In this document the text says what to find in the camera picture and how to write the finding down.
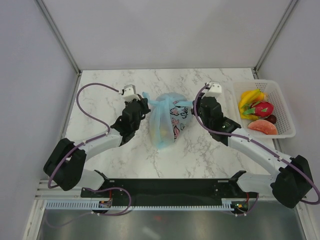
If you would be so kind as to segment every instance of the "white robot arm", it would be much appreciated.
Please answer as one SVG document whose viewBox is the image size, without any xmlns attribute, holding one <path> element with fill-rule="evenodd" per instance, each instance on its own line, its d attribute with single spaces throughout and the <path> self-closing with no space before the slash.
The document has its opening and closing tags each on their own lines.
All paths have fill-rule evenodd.
<svg viewBox="0 0 320 240">
<path fill-rule="evenodd" d="M 197 119 L 198 116 L 201 118 L 202 122 L 199 123 L 210 132 L 213 139 L 244 153 L 270 173 L 261 175 L 239 171 L 232 180 L 236 179 L 236 184 L 243 192 L 273 195 L 286 207 L 294 208 L 312 187 L 298 172 L 280 159 L 291 163 L 312 180 L 308 161 L 300 155 L 293 158 L 264 147 L 262 142 L 254 139 L 238 123 L 224 116 L 221 105 L 216 100 L 222 92 L 220 84 L 210 82 L 206 89 L 206 93 L 197 97 L 192 110 Z M 85 162 L 97 154 L 122 146 L 131 140 L 139 129 L 141 120 L 150 112 L 148 100 L 136 94 L 134 85 L 126 86 L 122 95 L 125 109 L 110 126 L 109 132 L 105 131 L 76 142 L 64 138 L 53 150 L 43 170 L 63 190 L 68 191 L 75 186 L 99 189 L 107 177 L 97 170 L 85 170 Z"/>
</svg>

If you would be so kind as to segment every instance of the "fake fruit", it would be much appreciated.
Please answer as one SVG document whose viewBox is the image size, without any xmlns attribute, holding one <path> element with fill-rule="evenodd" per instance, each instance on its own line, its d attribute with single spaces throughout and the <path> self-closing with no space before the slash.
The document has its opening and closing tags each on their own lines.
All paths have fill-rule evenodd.
<svg viewBox="0 0 320 240">
<path fill-rule="evenodd" d="M 266 121 L 268 121 L 268 122 L 270 122 L 272 124 L 276 124 L 277 123 L 276 116 L 272 115 L 272 114 L 270 116 L 268 116 L 267 118 L 265 118 L 264 120 L 266 120 Z"/>
<path fill-rule="evenodd" d="M 242 119 L 250 119 L 250 120 L 258 120 L 259 118 L 255 115 L 244 115 L 244 112 L 246 111 L 246 107 L 248 104 L 251 104 L 254 99 L 256 99 L 260 95 L 261 91 L 260 89 L 255 89 L 253 91 L 250 91 L 247 95 L 245 95 L 241 101 L 238 104 L 240 117 Z"/>
<path fill-rule="evenodd" d="M 277 135 L 278 131 L 275 125 L 271 122 L 259 119 L 257 121 L 253 121 L 248 125 L 248 129 L 262 132 L 267 135 Z"/>
<path fill-rule="evenodd" d="M 250 91 L 245 91 L 244 93 L 241 94 L 241 99 L 243 99 L 247 94 L 249 94 L 250 92 L 252 92 L 252 90 Z M 266 93 L 261 92 L 252 102 L 258 102 L 258 101 L 267 101 L 268 100 L 268 96 Z"/>
<path fill-rule="evenodd" d="M 243 115 L 253 114 L 258 117 L 267 117 L 274 111 L 274 106 L 267 101 L 257 101 L 250 105 Z"/>
</svg>

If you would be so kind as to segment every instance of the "black joint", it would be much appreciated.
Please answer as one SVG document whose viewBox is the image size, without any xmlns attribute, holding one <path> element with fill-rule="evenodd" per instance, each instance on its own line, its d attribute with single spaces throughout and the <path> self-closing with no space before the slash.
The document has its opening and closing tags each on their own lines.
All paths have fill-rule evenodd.
<svg viewBox="0 0 320 240">
<path fill-rule="evenodd" d="M 202 123 L 210 130 L 230 134 L 234 130 L 241 128 L 238 123 L 224 116 L 221 105 L 215 97 L 202 98 L 200 96 L 196 103 L 196 111 Z M 228 146 L 229 136 L 215 133 L 210 133 L 210 135 L 214 140 Z"/>
<path fill-rule="evenodd" d="M 120 146 L 129 142 L 140 127 L 141 120 L 146 118 L 146 114 L 151 110 L 148 107 L 148 99 L 142 98 L 140 100 L 134 99 L 131 102 L 125 102 L 125 108 L 122 115 L 117 118 L 115 123 L 110 127 L 117 130 L 122 136 Z"/>
<path fill-rule="evenodd" d="M 237 184 L 239 178 L 245 174 L 247 171 L 244 171 L 244 170 L 241 170 L 241 171 L 238 171 L 235 175 L 233 175 L 230 179 L 229 179 L 229 184 L 231 186 L 231 191 L 233 193 L 233 195 L 235 197 L 240 197 L 240 195 L 242 195 L 244 192 L 241 191 L 239 192 L 239 186 Z"/>
<path fill-rule="evenodd" d="M 43 171 L 50 177 L 57 165 L 74 147 L 74 142 L 67 138 L 61 139 L 45 163 Z M 72 189 L 80 181 L 87 155 L 84 150 L 76 149 L 69 157 L 70 159 L 64 161 L 53 177 L 53 181 L 64 191 Z"/>
<path fill-rule="evenodd" d="M 105 181 L 107 180 L 109 180 L 109 178 L 107 178 L 107 176 L 103 173 L 103 172 L 100 172 L 100 171 L 98 171 L 98 170 L 94 170 L 96 173 L 98 173 Z"/>
<path fill-rule="evenodd" d="M 301 170 L 313 181 L 307 159 L 298 155 L 291 158 L 291 164 Z M 271 183 L 274 197 L 284 206 L 293 209 L 311 190 L 312 186 L 290 166 L 279 169 L 275 182 Z"/>
</svg>

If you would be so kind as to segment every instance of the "banana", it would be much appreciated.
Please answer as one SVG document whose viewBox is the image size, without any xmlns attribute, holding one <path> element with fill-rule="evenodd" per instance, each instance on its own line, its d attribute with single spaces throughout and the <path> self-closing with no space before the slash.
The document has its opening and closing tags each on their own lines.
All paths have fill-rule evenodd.
<svg viewBox="0 0 320 240">
<path fill-rule="evenodd" d="M 259 95 L 261 94 L 260 89 L 255 89 L 252 90 L 251 92 L 249 92 L 248 94 L 246 94 L 241 101 L 238 104 L 238 108 L 239 108 L 239 113 L 240 113 L 240 117 L 242 119 L 250 119 L 250 120 L 258 120 L 259 117 L 255 116 L 255 115 L 244 115 L 244 112 L 246 110 L 246 105 L 250 104 L 253 102 L 253 100 L 255 100 Z"/>
</svg>

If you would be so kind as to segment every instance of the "plastic bag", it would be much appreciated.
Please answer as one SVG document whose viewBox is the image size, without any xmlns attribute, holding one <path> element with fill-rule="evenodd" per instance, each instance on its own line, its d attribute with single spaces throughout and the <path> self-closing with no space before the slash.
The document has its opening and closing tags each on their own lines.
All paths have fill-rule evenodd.
<svg viewBox="0 0 320 240">
<path fill-rule="evenodd" d="M 162 94 L 155 101 L 146 92 L 142 95 L 154 106 L 149 121 L 152 144 L 158 149 L 173 144 L 192 119 L 192 101 L 175 92 Z"/>
</svg>

